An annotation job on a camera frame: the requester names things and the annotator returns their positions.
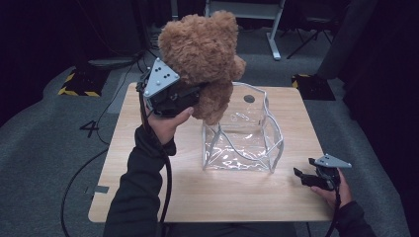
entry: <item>clear plastic bag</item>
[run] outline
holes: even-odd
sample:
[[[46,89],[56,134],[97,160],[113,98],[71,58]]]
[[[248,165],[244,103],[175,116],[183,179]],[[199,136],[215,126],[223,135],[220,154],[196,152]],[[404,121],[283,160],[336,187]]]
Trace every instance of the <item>clear plastic bag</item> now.
[[[265,91],[234,82],[221,121],[203,124],[204,169],[275,172],[284,150],[280,127]]]

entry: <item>wooden table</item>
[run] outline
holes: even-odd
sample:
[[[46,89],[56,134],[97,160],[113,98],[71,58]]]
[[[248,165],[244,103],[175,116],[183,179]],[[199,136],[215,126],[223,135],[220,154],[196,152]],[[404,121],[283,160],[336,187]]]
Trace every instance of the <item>wooden table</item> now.
[[[274,174],[257,171],[203,170],[202,121],[190,118],[178,127],[178,153],[171,157],[173,192],[167,222],[325,221],[331,210],[322,198],[300,183],[297,167],[315,174],[308,157],[323,155],[298,90],[260,87],[268,93],[269,108],[279,123],[285,149]],[[138,95],[130,84],[98,186],[89,218],[105,222],[109,207],[126,172],[126,161],[134,146],[134,131],[140,125]],[[166,171],[161,171],[166,180]],[[165,197],[166,184],[160,193]]]

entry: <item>metal stand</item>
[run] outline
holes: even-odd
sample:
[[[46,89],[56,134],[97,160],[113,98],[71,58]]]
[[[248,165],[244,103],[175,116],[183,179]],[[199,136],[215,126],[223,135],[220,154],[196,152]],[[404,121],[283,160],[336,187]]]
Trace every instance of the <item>metal stand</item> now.
[[[238,18],[252,18],[252,19],[268,19],[274,20],[272,31],[266,33],[268,43],[275,60],[280,60],[281,55],[275,43],[275,35],[278,29],[283,14],[285,0],[281,0],[280,4],[253,4],[253,3],[237,3],[237,2],[217,2],[207,0],[206,17],[209,17],[213,12],[225,10],[232,12]]]

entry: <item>person's right hand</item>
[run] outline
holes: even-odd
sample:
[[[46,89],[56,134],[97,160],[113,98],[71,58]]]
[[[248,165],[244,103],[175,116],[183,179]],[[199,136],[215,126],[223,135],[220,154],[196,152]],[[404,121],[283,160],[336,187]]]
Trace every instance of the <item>person's right hand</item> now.
[[[343,176],[340,169],[338,169],[338,171],[341,180],[341,184],[339,187],[339,195],[341,197],[341,204],[339,206],[340,208],[352,201],[352,195],[345,177]],[[336,193],[334,191],[322,190],[316,186],[311,187],[311,190],[317,193],[319,196],[323,197],[332,208],[335,208]]]

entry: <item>brown teddy bear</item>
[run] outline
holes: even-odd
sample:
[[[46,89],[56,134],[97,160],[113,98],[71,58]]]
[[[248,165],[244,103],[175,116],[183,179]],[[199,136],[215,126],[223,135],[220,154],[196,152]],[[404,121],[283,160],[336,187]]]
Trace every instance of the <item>brown teddy bear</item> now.
[[[228,107],[233,80],[246,62],[236,55],[238,27],[233,14],[214,12],[210,18],[190,15],[169,22],[158,43],[162,60],[181,77],[181,87],[206,83],[192,116],[212,125]]]

